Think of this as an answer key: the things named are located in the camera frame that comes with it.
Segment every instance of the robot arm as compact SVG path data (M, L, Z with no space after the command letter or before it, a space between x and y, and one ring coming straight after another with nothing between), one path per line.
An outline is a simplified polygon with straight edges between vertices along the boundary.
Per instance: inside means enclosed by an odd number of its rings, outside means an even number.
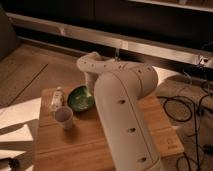
M96 106L116 170L163 171L137 104L156 88L155 70L142 63L102 61L97 53L80 58L77 65L87 77L96 75Z

